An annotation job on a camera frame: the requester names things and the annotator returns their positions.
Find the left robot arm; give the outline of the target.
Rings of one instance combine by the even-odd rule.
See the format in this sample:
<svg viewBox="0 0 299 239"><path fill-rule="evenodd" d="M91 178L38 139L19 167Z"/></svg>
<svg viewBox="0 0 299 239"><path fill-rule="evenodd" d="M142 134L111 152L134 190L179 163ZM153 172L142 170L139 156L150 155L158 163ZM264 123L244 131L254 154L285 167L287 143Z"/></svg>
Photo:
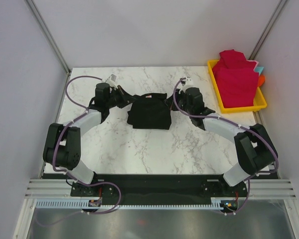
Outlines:
<svg viewBox="0 0 299 239"><path fill-rule="evenodd" d="M124 108L136 100L121 86L98 83L95 96L89 106L77 118L64 123L52 123L47 132L43 150L43 161L52 165L57 172L82 183L82 190L89 196L99 192L96 173L81 160L81 137L89 130L102 124L111 108Z"/></svg>

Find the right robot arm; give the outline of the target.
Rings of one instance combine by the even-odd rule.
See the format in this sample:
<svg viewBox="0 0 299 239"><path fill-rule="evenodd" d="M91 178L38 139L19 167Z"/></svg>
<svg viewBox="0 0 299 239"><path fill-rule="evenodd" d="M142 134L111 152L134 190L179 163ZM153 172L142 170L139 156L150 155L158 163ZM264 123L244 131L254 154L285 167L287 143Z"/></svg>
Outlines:
<svg viewBox="0 0 299 239"><path fill-rule="evenodd" d="M172 110L188 116L196 127L235 144L238 162L222 175L222 181L218 183L218 190L222 195L230 196L236 191L237 184L258 173L265 173L264 168L271 164L274 164L274 168L267 172L277 171L278 153L262 124L243 126L220 116L205 106L197 87L186 90L175 88L168 100L172 101Z"/></svg>

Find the black t-shirt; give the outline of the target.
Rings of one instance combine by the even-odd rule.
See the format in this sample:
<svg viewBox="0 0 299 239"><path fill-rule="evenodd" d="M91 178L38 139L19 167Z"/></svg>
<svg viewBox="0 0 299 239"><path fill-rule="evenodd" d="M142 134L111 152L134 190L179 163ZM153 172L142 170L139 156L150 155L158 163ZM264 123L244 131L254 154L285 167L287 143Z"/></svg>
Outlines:
<svg viewBox="0 0 299 239"><path fill-rule="evenodd" d="M166 104L167 93L135 95L135 98L128 111L128 124L134 129L170 129L171 115Z"/></svg>

